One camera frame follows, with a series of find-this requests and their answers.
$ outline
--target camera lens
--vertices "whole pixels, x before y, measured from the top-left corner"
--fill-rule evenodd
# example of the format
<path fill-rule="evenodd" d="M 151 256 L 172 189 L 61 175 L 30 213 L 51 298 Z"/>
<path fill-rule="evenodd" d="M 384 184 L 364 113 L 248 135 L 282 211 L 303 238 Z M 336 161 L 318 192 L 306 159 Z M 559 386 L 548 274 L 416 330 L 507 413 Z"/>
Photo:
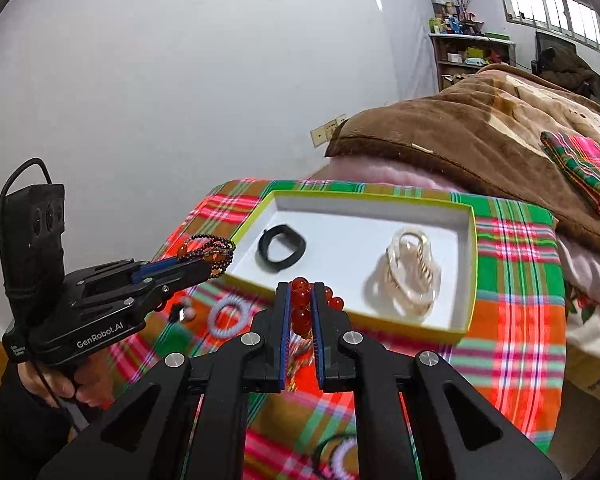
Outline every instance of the camera lens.
<path fill-rule="evenodd" d="M 51 231 L 54 226 L 54 209 L 49 204 L 46 208 L 46 228 Z"/>
<path fill-rule="evenodd" d="M 42 213 L 40 209 L 36 209 L 36 213 L 33 215 L 33 232 L 36 236 L 40 236 L 40 229 L 42 229 Z"/>

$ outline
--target brown blanket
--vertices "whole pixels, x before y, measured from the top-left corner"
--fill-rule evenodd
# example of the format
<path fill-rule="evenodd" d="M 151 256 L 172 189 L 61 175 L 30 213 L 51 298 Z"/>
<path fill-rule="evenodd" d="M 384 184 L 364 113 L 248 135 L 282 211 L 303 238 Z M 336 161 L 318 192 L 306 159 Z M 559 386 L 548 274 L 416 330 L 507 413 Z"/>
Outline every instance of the brown blanket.
<path fill-rule="evenodd" d="M 431 97 L 361 112 L 326 156 L 369 155 L 441 173 L 465 189 L 551 210 L 557 230 L 600 253 L 600 218 L 543 153 L 542 131 L 600 142 L 600 106 L 507 65 Z"/>

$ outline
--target window frame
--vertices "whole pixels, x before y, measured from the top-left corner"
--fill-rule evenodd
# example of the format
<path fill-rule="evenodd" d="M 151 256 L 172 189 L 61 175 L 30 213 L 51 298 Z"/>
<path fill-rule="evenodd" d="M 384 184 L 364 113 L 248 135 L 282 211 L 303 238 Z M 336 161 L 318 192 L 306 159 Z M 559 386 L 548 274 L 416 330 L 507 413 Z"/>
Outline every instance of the window frame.
<path fill-rule="evenodd" d="M 596 17 L 598 13 L 596 9 L 591 5 L 589 0 L 573 0 L 576 3 L 579 3 L 583 6 L 588 7 L 590 10 L 596 13 Z M 544 6 L 544 16 L 547 20 L 547 23 L 540 22 L 535 20 L 534 18 L 517 18 L 513 14 L 513 5 L 511 0 L 502 0 L 502 4 L 504 6 L 505 18 L 509 23 L 515 23 L 517 25 L 526 25 L 528 27 L 536 28 L 537 30 L 546 31 L 551 34 L 555 34 L 556 36 L 560 36 L 567 40 L 576 41 L 577 43 L 583 44 L 592 48 L 593 50 L 600 52 L 600 43 L 594 40 L 590 40 L 586 36 L 578 34 L 573 30 L 573 23 L 571 21 L 571 12 L 569 10 L 568 0 L 562 0 L 562 4 L 564 6 L 564 15 L 567 20 L 567 29 L 562 28 L 561 26 L 556 26 L 551 23 L 551 15 L 549 14 L 549 9 L 547 6 L 547 0 L 542 0 L 542 5 Z M 596 27 L 596 31 L 598 31 L 599 27 L 597 23 L 594 23 Z"/>

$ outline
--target wall socket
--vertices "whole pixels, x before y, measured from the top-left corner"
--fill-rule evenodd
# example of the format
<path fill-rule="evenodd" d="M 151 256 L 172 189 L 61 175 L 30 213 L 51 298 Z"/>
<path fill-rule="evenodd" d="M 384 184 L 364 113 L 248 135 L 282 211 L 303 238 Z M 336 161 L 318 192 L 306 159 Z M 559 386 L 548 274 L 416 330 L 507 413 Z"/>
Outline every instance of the wall socket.
<path fill-rule="evenodd" d="M 328 140 L 331 140 L 333 133 L 338 126 L 347 120 L 345 114 L 337 116 L 333 121 L 329 121 L 322 126 L 318 126 L 315 130 L 311 130 L 311 139 L 314 142 L 314 146 L 317 148 L 321 144 L 324 144 Z"/>

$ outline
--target folded plaid cloth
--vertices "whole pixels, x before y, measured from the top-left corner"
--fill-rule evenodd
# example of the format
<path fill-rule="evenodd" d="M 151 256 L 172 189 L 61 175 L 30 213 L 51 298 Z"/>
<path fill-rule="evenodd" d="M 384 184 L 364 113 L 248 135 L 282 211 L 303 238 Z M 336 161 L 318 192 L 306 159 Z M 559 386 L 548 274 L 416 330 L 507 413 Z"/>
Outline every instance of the folded plaid cloth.
<path fill-rule="evenodd" d="M 600 143 L 580 135 L 543 132 L 544 151 L 600 215 Z"/>

